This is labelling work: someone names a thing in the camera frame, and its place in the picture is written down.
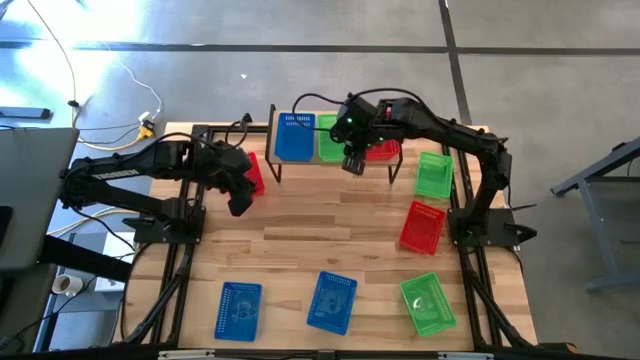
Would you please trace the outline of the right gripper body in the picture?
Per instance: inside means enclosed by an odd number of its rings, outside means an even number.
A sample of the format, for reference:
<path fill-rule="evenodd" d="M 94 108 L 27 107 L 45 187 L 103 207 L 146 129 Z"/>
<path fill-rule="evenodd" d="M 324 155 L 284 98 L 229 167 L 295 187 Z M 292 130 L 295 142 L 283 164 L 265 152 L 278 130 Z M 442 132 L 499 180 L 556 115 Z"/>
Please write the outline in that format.
<path fill-rule="evenodd" d="M 330 138 L 344 145 L 344 154 L 352 155 L 380 144 L 379 134 L 372 129 L 377 108 L 362 97 L 350 94 L 340 106 Z"/>

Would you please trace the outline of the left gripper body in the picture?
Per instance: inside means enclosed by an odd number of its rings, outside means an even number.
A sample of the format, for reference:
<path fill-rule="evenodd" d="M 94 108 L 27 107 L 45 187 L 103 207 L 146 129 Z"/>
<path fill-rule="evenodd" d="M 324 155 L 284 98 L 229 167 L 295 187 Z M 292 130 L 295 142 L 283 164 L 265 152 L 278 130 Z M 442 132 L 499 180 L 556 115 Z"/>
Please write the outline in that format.
<path fill-rule="evenodd" d="M 232 196 L 252 196 L 255 184 L 245 175 L 251 168 L 249 157 L 242 148 L 224 145 L 215 151 L 209 186 Z"/>

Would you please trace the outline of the red plastic basket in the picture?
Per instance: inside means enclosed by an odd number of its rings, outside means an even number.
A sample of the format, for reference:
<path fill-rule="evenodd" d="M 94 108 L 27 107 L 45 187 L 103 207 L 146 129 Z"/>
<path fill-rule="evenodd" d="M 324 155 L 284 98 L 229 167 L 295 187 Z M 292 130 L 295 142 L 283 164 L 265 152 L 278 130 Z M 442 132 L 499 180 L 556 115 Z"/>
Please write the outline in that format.
<path fill-rule="evenodd" d="M 420 254 L 435 255 L 445 215 L 444 211 L 413 201 L 400 234 L 399 245 Z"/>
<path fill-rule="evenodd" d="M 262 196 L 265 191 L 265 185 L 263 176 L 260 170 L 257 155 L 254 152 L 249 152 L 248 157 L 251 163 L 251 168 L 245 173 L 245 177 L 254 184 L 254 193 L 252 198 Z"/>
<path fill-rule="evenodd" d="M 385 140 L 380 145 L 374 145 L 366 151 L 367 161 L 384 161 L 398 155 L 401 145 L 396 140 Z"/>

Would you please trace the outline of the green plastic basket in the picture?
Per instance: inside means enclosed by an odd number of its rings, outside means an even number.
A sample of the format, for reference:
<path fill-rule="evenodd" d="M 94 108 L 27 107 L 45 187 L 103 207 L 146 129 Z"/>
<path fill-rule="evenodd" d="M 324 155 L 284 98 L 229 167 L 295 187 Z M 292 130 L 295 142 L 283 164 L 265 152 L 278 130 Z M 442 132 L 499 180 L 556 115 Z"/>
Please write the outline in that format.
<path fill-rule="evenodd" d="M 421 152 L 415 192 L 433 198 L 449 198 L 453 178 L 453 158 L 449 155 Z"/>
<path fill-rule="evenodd" d="M 334 142 L 328 130 L 336 123 L 335 114 L 321 114 L 317 118 L 318 132 L 318 155 L 323 162 L 338 163 L 344 159 L 344 144 Z"/>
<path fill-rule="evenodd" d="M 456 318 L 437 275 L 420 275 L 400 284 L 409 316 L 421 337 L 456 326 Z"/>

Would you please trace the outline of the blue plastic basket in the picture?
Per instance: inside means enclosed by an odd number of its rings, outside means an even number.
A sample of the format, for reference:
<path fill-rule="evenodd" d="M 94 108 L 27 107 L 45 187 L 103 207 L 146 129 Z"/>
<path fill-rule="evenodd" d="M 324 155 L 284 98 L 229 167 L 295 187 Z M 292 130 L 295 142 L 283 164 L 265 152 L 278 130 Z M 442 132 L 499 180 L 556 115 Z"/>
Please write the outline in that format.
<path fill-rule="evenodd" d="M 314 156 L 315 120 L 316 116 L 312 113 L 281 112 L 278 116 L 275 155 L 282 161 L 310 162 Z"/>
<path fill-rule="evenodd" d="M 345 336 L 355 302 L 358 282 L 321 271 L 307 316 L 309 326 Z"/>
<path fill-rule="evenodd" d="M 222 286 L 214 338 L 254 342 L 263 287 L 257 283 L 225 282 Z"/>

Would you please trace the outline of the wooden shelf with black legs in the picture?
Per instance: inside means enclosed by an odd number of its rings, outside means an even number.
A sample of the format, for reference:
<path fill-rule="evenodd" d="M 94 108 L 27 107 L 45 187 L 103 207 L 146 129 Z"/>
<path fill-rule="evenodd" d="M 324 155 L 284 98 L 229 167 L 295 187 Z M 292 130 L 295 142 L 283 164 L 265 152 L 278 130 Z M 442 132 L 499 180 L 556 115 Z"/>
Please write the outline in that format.
<path fill-rule="evenodd" d="M 275 145 L 276 145 L 276 135 L 277 135 L 277 126 L 278 126 L 278 116 L 281 112 L 291 113 L 290 111 L 278 110 L 274 104 L 270 105 L 269 109 L 269 119 L 267 123 L 267 140 L 266 140 L 266 148 L 265 148 L 265 160 L 269 164 L 272 174 L 276 178 L 277 182 L 281 181 L 282 178 L 282 166 L 283 165 L 334 165 L 341 166 L 342 162 L 338 163 L 328 163 L 323 162 L 318 155 L 318 132 L 314 131 L 315 139 L 314 139 L 314 156 L 310 162 L 289 162 L 282 161 L 275 155 Z M 321 114 L 335 114 L 333 112 L 327 111 L 313 111 L 306 110 L 302 111 L 302 113 L 312 113 L 316 116 L 315 127 L 317 127 L 318 116 Z M 394 156 L 389 160 L 384 161 L 365 161 L 366 165 L 371 166 L 383 166 L 388 169 L 388 179 L 389 183 L 392 184 L 395 180 L 395 177 L 400 169 L 400 166 L 403 162 L 403 152 L 402 146 L 398 155 Z"/>

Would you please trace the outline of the white box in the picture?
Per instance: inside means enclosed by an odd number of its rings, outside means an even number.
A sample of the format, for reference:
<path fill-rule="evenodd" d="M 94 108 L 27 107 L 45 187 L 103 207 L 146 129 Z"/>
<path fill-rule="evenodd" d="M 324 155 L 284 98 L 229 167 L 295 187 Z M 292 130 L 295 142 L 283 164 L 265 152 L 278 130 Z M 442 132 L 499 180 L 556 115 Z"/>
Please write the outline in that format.
<path fill-rule="evenodd" d="M 128 264 L 131 264 L 134 258 L 134 232 L 117 232 L 117 235 L 123 238 L 127 245 L 118 240 L 114 235 L 108 233 L 105 239 L 103 254 L 116 257 Z M 96 292 L 116 292 L 124 290 L 124 283 L 106 278 L 97 278 L 95 281 Z"/>

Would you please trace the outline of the black beam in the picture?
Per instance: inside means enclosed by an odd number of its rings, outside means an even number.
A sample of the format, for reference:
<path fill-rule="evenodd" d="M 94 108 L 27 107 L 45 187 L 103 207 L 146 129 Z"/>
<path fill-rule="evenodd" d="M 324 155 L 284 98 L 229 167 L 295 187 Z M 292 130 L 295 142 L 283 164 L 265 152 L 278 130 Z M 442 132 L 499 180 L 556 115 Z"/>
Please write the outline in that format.
<path fill-rule="evenodd" d="M 116 257 L 109 257 L 50 235 L 44 237 L 37 262 L 55 264 L 118 282 L 126 282 L 133 269 L 132 264 Z"/>

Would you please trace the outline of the white cup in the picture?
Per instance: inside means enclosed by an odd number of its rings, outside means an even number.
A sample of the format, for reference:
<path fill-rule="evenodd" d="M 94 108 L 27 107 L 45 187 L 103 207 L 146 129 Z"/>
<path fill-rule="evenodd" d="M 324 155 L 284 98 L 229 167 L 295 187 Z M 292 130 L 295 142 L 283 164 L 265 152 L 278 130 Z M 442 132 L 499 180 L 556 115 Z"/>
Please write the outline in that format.
<path fill-rule="evenodd" d="M 82 290 L 83 286 L 84 282 L 81 278 L 67 274 L 61 274 L 53 280 L 51 291 L 57 295 L 73 297 Z"/>

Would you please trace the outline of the grey desk top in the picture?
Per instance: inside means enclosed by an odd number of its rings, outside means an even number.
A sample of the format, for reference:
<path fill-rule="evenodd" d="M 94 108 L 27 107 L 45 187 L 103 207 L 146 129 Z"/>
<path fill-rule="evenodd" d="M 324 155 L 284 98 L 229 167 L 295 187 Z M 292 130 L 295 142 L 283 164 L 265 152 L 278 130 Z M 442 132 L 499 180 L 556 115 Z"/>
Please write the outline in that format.
<path fill-rule="evenodd" d="M 39 256 L 79 131 L 0 131 L 0 207 L 12 210 L 0 238 L 0 272 L 33 266 Z"/>

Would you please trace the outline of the flat black device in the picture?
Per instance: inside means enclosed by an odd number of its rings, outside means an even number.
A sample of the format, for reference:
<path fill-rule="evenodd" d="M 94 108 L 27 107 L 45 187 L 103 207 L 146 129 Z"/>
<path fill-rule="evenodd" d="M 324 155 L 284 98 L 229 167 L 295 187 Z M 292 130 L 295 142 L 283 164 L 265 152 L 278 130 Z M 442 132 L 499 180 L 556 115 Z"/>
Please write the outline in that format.
<path fill-rule="evenodd" d="M 51 115 L 52 111 L 48 108 L 0 106 L 2 118 L 47 120 Z"/>

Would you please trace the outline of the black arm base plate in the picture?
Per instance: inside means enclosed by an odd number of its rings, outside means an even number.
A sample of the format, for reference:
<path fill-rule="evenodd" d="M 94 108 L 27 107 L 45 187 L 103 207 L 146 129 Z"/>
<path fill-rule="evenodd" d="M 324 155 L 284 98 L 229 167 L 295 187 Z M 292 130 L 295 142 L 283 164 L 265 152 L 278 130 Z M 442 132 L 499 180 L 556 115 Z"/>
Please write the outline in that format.
<path fill-rule="evenodd" d="M 196 244 L 201 240 L 206 216 L 204 207 L 177 205 L 158 214 L 125 218 L 123 223 L 135 232 L 140 244 Z"/>
<path fill-rule="evenodd" d="M 452 242 L 458 247 L 512 247 L 537 236 L 528 226 L 516 224 L 509 209 L 450 209 L 447 222 Z"/>

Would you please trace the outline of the grey metal table frame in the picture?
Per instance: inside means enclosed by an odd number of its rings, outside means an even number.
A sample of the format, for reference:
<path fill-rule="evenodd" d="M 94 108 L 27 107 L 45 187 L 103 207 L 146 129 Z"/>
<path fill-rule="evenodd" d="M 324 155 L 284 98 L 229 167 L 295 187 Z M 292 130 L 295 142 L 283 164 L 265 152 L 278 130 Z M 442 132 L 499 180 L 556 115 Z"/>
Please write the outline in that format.
<path fill-rule="evenodd" d="M 611 174 L 634 161 L 640 164 L 640 136 L 551 188 L 556 197 L 577 190 L 594 229 L 606 274 L 586 282 L 588 292 L 640 285 L 640 268 L 626 271 L 616 258 L 618 250 L 640 245 L 640 176 Z"/>

